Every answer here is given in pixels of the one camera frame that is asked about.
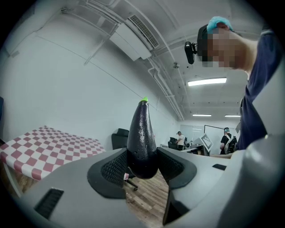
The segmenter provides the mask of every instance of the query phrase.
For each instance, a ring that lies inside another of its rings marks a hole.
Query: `blue hair net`
[[[217,23],[224,23],[225,25],[227,25],[231,31],[233,31],[231,23],[228,19],[221,17],[221,16],[214,16],[212,17],[212,19],[209,21],[209,24],[207,25],[207,32],[208,34],[212,33],[212,30],[214,28],[217,28]]]

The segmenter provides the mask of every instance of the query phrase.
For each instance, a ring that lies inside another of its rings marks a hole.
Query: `backpack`
[[[232,139],[228,135],[226,136],[228,138],[228,142],[224,146],[224,152],[225,154],[233,153],[236,150],[236,144],[237,144],[236,136],[233,136]]]

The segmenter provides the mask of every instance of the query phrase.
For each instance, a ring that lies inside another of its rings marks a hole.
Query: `black chair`
[[[128,136],[129,136],[129,131],[122,128],[119,128],[116,134],[112,134],[111,138],[112,138],[113,150],[126,148],[128,142]],[[128,180],[126,180],[127,183],[134,186],[134,191],[136,191],[138,189],[138,186],[130,181],[130,179],[134,178],[135,175],[131,172],[129,167],[127,167],[126,173],[129,174],[129,178]]]

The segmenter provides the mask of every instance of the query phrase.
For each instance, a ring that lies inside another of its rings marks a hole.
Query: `eggplant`
[[[130,125],[127,162],[132,173],[141,179],[152,178],[158,170],[158,155],[147,97],[138,103]]]

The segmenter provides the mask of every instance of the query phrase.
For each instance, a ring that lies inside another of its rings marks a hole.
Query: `wooden floor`
[[[22,191],[25,193],[37,181],[16,173],[16,179]],[[3,184],[8,192],[16,196],[4,170],[2,161],[0,161],[0,176]],[[133,212],[145,225],[149,228],[162,227],[162,220],[168,196],[168,185],[163,179],[161,173],[158,173],[148,180],[138,178],[130,179],[134,184],[138,185],[138,190],[134,191],[134,187],[129,183],[124,183],[126,191],[126,202],[131,212]]]
[[[150,228],[162,227],[163,215],[168,197],[168,185],[160,171],[148,180],[139,178],[130,179],[138,186],[134,187],[128,183],[124,184],[126,190],[126,201],[130,210]]]

